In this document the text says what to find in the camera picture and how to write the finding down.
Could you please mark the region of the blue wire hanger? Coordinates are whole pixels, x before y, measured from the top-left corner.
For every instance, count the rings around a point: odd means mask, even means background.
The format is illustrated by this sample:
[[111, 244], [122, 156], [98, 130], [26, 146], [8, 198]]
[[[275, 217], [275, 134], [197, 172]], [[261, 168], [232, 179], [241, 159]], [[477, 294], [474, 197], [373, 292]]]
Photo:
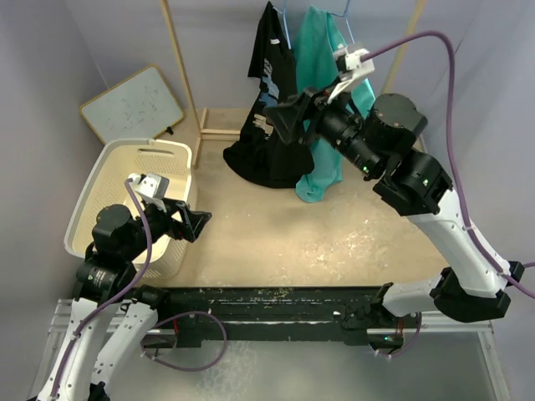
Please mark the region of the blue wire hanger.
[[283, 0], [283, 5], [280, 8], [273, 7], [273, 9], [278, 13], [278, 15], [281, 17], [283, 21], [283, 31], [284, 31], [285, 38], [287, 40], [288, 48], [292, 49], [292, 41], [289, 35], [288, 18], [287, 18], [288, 0]]
[[344, 5], [344, 10], [341, 13], [329, 12], [329, 14], [331, 16], [334, 16], [336, 18], [342, 18], [344, 20], [346, 28], [347, 28], [347, 31], [348, 31], [348, 34], [349, 34], [349, 37], [351, 39], [351, 42], [355, 43], [354, 34], [353, 34], [352, 28], [351, 28], [350, 23], [349, 23], [349, 8], [350, 8], [350, 4], [351, 4], [351, 0], [346, 0], [345, 1], [345, 5]]

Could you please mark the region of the black t shirt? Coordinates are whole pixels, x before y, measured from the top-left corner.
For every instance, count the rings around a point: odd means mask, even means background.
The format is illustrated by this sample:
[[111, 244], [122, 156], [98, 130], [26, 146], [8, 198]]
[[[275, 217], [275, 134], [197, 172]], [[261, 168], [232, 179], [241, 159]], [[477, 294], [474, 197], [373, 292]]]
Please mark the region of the black t shirt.
[[297, 93], [296, 65], [278, 12], [268, 2], [259, 20], [247, 76], [259, 80], [239, 140], [223, 150], [228, 167], [244, 180], [273, 188], [293, 188], [313, 170], [307, 145], [284, 143], [274, 118], [266, 114]]

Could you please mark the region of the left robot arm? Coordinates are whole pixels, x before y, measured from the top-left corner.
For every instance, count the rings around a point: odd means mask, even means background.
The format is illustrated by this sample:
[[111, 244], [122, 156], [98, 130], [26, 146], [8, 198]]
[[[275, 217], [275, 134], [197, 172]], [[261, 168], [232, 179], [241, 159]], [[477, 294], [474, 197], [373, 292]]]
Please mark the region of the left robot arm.
[[150, 255], [157, 240], [194, 242], [211, 213], [192, 211], [182, 200], [106, 206], [96, 217], [93, 240], [76, 272], [67, 332], [38, 400], [107, 400], [111, 381], [125, 357], [150, 327], [164, 327], [172, 316], [166, 290], [140, 286], [147, 271], [134, 259]]

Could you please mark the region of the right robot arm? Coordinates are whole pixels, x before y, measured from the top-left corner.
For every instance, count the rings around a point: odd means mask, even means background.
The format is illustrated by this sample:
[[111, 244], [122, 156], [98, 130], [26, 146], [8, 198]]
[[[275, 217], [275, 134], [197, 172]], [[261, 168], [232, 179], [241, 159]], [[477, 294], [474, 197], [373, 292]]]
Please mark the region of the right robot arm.
[[373, 320], [390, 327], [416, 312], [439, 311], [458, 322], [506, 315], [508, 279], [524, 272], [518, 261], [494, 252], [475, 225], [461, 216], [459, 192], [441, 163], [415, 149], [427, 119], [401, 94], [382, 94], [367, 116], [349, 95], [329, 100], [326, 90], [305, 89], [264, 110], [285, 144], [320, 137], [374, 181], [380, 199], [419, 228], [446, 259], [435, 277], [383, 285], [372, 306]]

